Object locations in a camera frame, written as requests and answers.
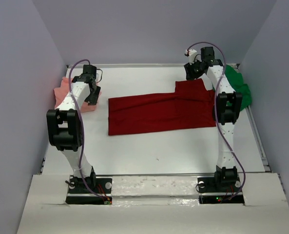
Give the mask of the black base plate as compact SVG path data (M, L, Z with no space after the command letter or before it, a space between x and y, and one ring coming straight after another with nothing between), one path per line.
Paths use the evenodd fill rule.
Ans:
M243 204L244 196L241 191L240 178L235 182L227 182L226 184L216 184L213 176L201 176L197 178L195 186L199 193L199 204Z
M81 178L72 175L65 183L68 185L65 202L69 205L112 205L113 179L110 177L97 177L94 187L87 178L89 189Z

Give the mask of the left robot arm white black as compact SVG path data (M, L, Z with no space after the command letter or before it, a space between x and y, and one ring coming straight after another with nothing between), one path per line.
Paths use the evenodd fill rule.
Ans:
M49 143L64 154L73 170L72 187L96 186L96 173L84 155L83 104L95 106L101 88L97 85L97 67L85 64L79 76L69 78L68 93L55 109L46 113Z

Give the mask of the dark red t shirt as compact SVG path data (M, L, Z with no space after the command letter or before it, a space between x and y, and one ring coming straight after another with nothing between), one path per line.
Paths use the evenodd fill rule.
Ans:
M177 81L172 93L108 100L110 136L214 127L214 90L201 79Z

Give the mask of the folded pink t shirt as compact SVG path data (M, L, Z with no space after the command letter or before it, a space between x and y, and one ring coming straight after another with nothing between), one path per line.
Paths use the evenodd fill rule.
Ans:
M56 99L55 108L57 108L62 103L62 101L64 100L64 98L66 97L68 93L69 93L68 78L63 77L60 86L57 88L54 88L54 94L55 94L55 99ZM95 111L96 108L97 108L97 105L88 105L88 103L85 102L81 106L80 110L82 113L86 113L86 112Z

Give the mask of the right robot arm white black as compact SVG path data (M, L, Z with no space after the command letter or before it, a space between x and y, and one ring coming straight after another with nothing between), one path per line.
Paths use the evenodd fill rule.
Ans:
M238 177L236 158L233 150L235 124L239 118L242 94L236 92L226 75L226 65L215 58L214 48L201 48L200 59L197 51L189 47L185 51L189 62L184 65L186 79L193 80L205 74L215 91L213 120L218 129L218 159L213 176L198 179L200 193L219 193L234 187Z

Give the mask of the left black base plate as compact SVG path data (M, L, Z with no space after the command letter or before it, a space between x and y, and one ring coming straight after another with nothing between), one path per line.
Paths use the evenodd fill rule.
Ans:
M87 178L89 189L81 178L72 175L65 183L68 185L65 202L69 205L112 205L113 179L110 177L97 177L94 187Z

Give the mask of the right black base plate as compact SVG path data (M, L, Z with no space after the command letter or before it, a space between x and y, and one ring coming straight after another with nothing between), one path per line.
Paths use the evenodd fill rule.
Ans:
M226 184L216 184L213 176L201 176L197 178L195 186L199 193L199 204L243 204L244 196L241 191L240 178L235 182L227 182Z

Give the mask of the crumpled green t shirt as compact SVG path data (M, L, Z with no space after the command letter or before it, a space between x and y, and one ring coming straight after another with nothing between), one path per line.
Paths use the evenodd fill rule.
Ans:
M226 65L225 76L228 79L229 84L235 90L235 92L242 94L240 111L243 111L252 103L249 86L244 82L242 74L237 72L229 65Z

